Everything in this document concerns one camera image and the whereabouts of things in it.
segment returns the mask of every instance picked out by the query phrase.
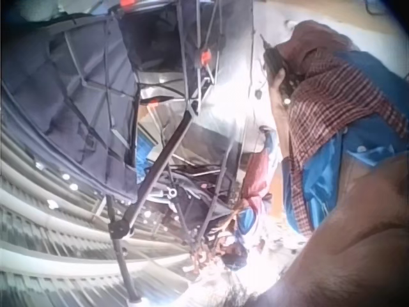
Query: hand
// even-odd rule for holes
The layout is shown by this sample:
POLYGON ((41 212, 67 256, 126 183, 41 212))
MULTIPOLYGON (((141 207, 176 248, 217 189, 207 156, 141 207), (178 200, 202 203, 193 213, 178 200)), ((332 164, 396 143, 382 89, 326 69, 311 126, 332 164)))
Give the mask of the hand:
POLYGON ((289 156, 288 113, 286 108, 284 107, 284 104, 282 103, 282 97, 280 93, 280 85, 285 77, 286 72, 284 71, 284 69, 280 69, 275 78, 269 82, 271 110, 273 112, 275 126, 277 127, 277 134, 279 137, 280 149, 283 158, 289 156))
POLYGON ((285 77, 286 71, 282 68, 279 70, 278 74, 269 82, 270 103, 273 115, 275 113, 286 112, 280 93, 280 85, 285 77))

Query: phone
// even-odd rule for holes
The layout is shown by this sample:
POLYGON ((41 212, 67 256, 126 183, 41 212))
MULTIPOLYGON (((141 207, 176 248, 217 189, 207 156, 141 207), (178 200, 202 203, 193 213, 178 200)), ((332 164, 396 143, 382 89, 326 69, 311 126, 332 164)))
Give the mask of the phone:
POLYGON ((278 74, 280 69, 283 68, 286 72, 286 77, 284 78, 283 82, 280 85, 280 93, 283 101, 285 101, 287 98, 290 99, 295 88, 299 84, 299 80, 295 74, 291 73, 288 64, 282 58, 277 48, 272 47, 269 43, 267 43, 263 36, 261 36, 261 39, 263 40, 263 46, 265 50, 264 62, 268 78, 267 81, 268 82, 272 81, 274 77, 278 74))

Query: metal tent frame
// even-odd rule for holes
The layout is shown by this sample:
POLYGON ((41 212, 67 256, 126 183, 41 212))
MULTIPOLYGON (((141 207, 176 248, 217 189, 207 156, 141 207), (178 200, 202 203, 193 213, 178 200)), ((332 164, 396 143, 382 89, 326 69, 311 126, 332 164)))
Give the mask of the metal tent frame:
MULTIPOLYGON (((138 306, 141 303, 141 296, 137 293, 134 285, 132 283, 132 279, 127 269, 127 264, 125 262, 122 247, 121 247, 121 239, 127 236, 131 231, 132 227, 141 212, 141 209, 148 197, 151 193, 154 185, 157 183, 157 180, 161 176, 162 172, 167 168, 169 172, 169 176, 172 179, 171 169, 169 167, 169 160, 171 156, 174 154, 174 151, 177 149, 178 145, 181 143, 184 135, 186 134, 187 130, 189 129, 190 124, 193 122, 194 118, 199 116, 201 104, 203 99, 206 97, 211 86, 217 84, 217 76, 219 73, 219 58, 220 58, 220 50, 217 50, 216 54, 216 64, 215 64, 215 71, 214 75, 211 71, 209 65, 205 63, 203 66, 198 64, 196 67, 197 73, 197 90, 189 96, 189 84, 187 79, 187 61, 186 61, 186 53, 185 53, 185 30, 183 28, 183 15, 182 15, 182 2, 183 0, 177 0, 176 2, 176 9, 177 9, 177 18, 178 18, 178 32, 180 36, 180 47, 181 47, 181 59, 182 59, 182 69, 183 69, 183 82, 185 87, 185 94, 183 96, 185 103, 186 103, 186 110, 183 114, 183 118, 179 125, 177 126, 175 132, 164 146, 163 150, 161 151, 160 155, 158 156, 157 160, 153 163, 153 166, 150 168, 149 173, 147 174, 146 178, 143 180, 141 185, 138 189, 138 199, 135 203, 129 205, 126 209, 123 217, 119 220, 116 220, 115 210, 114 210, 114 199, 112 196, 107 196, 107 209, 108 215, 110 219, 109 224, 109 232, 111 235, 112 243, 115 249, 116 258, 118 261, 118 265, 120 267, 120 271, 123 277, 124 286, 128 292, 129 306, 138 306), (205 70, 207 76, 202 78, 202 70, 205 70)), ((201 12, 200 12, 200 0, 196 0, 196 48, 198 57, 203 52, 206 52, 208 41, 210 37, 210 31, 212 30, 213 22, 215 19, 215 14, 219 13, 219 42, 222 36, 222 0, 215 0, 214 7, 212 11, 212 16, 210 19, 210 23, 208 25, 208 29, 206 32, 205 40, 202 44, 201 39, 201 12)), ((143 84, 147 86, 155 86, 157 84, 143 84)), ((187 229, 186 221, 181 211, 180 205, 178 202, 175 203, 176 211, 179 216, 179 220, 185 235, 187 236, 187 241, 189 246, 192 250, 197 249, 201 244, 201 239, 205 233, 205 230, 208 227, 210 219, 212 218, 212 214, 215 210, 215 205, 217 202, 217 198, 219 197, 220 188, 222 185, 223 178, 226 174, 226 164, 228 161, 229 153, 233 146, 234 137, 230 137, 228 149, 226 150, 222 164, 220 166, 220 171, 217 177, 217 182, 215 185, 215 192, 212 198, 212 202, 207 213, 207 217, 204 220, 203 224, 200 226, 199 235, 197 239, 194 240, 187 229)))

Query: navy canopy fabric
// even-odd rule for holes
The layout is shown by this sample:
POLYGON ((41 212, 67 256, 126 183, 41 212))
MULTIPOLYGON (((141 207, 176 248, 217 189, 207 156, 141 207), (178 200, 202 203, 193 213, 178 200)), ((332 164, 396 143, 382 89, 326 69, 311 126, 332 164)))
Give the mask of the navy canopy fabric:
POLYGON ((134 200, 137 85, 118 21, 67 16, 2 48, 7 133, 43 163, 134 200))

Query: blue clothing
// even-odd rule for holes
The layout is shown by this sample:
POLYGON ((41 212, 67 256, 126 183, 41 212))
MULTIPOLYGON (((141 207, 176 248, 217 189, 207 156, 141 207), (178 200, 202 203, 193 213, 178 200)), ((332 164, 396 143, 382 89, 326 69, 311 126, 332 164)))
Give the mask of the blue clothing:
POLYGON ((237 228, 242 235, 247 235, 256 222, 256 214, 252 208, 243 209, 237 218, 237 228))
MULTIPOLYGON (((390 72, 367 52, 344 52, 337 56, 360 69, 383 92, 389 102, 409 118, 409 84, 406 81, 390 72)), ((338 132, 306 162, 303 168, 304 200, 313 228, 316 229, 336 206, 343 155, 352 156, 369 167, 375 167, 385 159, 408 149, 407 140, 401 139, 377 114, 357 120, 345 131, 338 132)), ((282 173, 288 223, 298 231, 291 206, 288 159, 282 162, 282 173)))

